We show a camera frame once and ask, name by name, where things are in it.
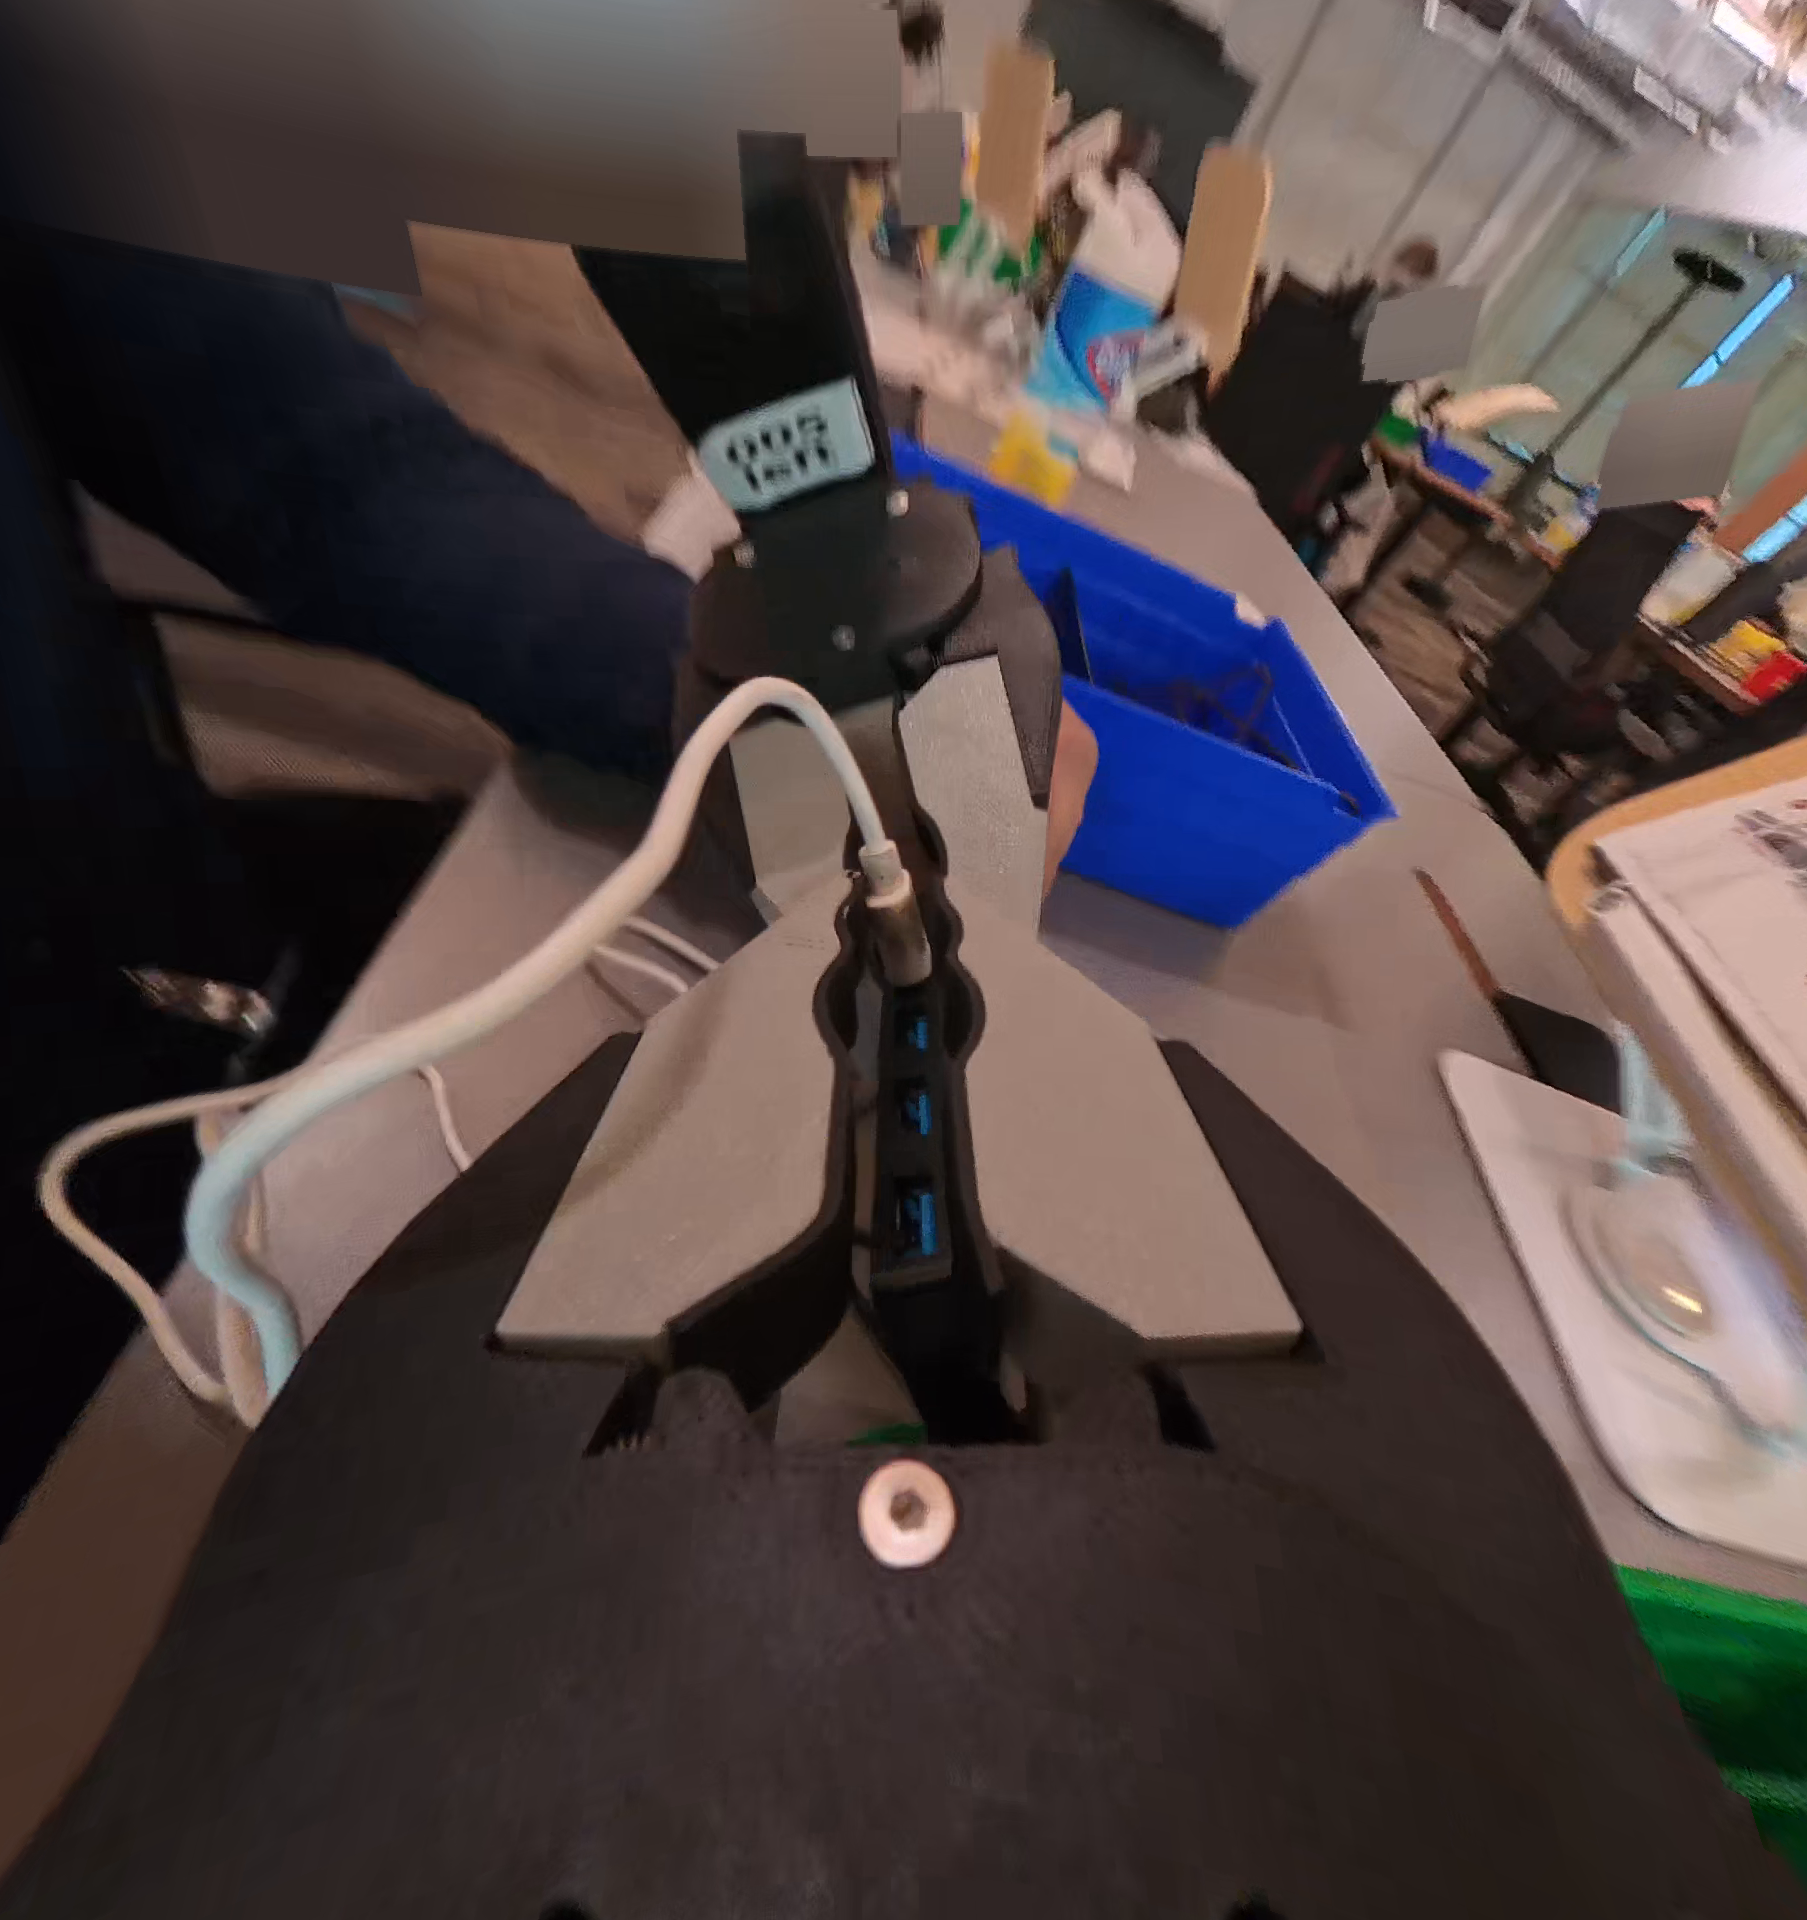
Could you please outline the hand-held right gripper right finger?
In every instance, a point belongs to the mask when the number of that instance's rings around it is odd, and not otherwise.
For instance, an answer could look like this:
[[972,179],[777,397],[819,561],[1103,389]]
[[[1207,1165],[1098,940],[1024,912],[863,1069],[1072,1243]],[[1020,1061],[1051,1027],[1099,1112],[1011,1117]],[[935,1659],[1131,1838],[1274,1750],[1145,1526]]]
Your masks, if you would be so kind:
[[962,1172],[1033,1438],[1114,1377],[1287,1361],[1300,1313],[1152,1027],[947,885]]

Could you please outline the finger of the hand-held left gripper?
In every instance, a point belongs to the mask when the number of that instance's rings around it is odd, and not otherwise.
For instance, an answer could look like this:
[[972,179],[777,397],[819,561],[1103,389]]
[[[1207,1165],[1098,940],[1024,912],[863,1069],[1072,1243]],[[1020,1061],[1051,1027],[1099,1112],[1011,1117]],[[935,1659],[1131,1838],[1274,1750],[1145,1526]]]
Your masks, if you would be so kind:
[[731,743],[752,901],[766,925],[810,897],[841,901],[856,834],[838,771],[790,714],[761,714]]
[[1029,793],[1002,665],[943,665],[906,700],[895,731],[943,878],[962,904],[1034,935],[1047,816]]

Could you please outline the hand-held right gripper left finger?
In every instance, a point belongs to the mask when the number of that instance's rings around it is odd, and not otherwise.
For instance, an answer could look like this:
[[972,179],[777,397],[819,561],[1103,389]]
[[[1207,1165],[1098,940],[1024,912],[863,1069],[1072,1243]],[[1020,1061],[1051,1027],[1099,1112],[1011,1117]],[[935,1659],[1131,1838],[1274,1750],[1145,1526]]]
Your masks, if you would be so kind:
[[819,885],[643,1030],[496,1325],[510,1354],[771,1401],[848,1292],[851,890]]

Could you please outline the black usb hub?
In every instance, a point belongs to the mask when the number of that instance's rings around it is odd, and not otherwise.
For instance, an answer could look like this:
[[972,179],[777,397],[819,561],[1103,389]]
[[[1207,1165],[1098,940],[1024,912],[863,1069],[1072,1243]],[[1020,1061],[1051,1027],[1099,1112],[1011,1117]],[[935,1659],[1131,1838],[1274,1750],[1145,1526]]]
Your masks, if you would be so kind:
[[886,987],[873,1023],[863,1317],[932,1446],[1024,1446],[1006,1387],[1006,1279],[980,1224],[962,1065],[972,992],[952,965]]

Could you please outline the blue plastic bin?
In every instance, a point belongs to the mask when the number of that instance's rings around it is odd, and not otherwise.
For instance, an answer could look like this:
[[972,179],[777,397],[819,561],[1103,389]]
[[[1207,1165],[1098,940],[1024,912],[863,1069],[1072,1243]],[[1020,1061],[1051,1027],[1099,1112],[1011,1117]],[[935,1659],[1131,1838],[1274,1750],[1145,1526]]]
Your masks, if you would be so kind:
[[1103,753],[1068,872],[1229,930],[1397,821],[1282,620],[925,443],[891,446],[900,478],[968,497],[984,556],[1008,561],[1041,611],[1059,568],[1098,593],[1099,685],[1060,677]]

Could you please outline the green plastic bin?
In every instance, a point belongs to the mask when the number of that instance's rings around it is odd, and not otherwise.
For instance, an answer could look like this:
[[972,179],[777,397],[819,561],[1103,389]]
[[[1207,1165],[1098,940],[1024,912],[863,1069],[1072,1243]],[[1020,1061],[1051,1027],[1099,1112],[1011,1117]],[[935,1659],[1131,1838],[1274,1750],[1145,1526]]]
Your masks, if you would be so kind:
[[1807,1606],[1613,1571],[1690,1728],[1807,1883]]

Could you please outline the person's left forearm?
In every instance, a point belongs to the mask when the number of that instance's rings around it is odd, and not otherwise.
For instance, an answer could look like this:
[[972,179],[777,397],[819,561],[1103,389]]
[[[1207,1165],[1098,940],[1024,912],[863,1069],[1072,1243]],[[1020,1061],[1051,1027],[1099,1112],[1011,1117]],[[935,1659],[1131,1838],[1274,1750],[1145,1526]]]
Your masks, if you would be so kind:
[[690,581],[359,337],[315,279],[0,223],[0,330],[82,492],[278,636],[659,785]]

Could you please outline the clear badge holder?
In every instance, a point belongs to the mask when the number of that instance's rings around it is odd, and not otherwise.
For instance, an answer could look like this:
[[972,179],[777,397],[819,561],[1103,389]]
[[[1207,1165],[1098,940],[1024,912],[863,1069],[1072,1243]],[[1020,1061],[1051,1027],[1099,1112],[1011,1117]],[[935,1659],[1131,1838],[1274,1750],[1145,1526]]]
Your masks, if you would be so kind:
[[120,977],[136,1001],[157,1016],[243,1043],[266,1041],[275,1027],[275,1003],[256,987],[151,965],[124,968]]

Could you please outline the printed instruction sheet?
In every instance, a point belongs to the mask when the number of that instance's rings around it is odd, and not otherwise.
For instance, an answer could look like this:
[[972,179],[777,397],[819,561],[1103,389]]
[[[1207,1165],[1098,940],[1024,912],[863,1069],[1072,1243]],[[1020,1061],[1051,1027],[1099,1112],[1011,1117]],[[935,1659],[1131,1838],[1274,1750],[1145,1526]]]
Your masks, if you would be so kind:
[[1593,847],[1807,1123],[1807,777]]

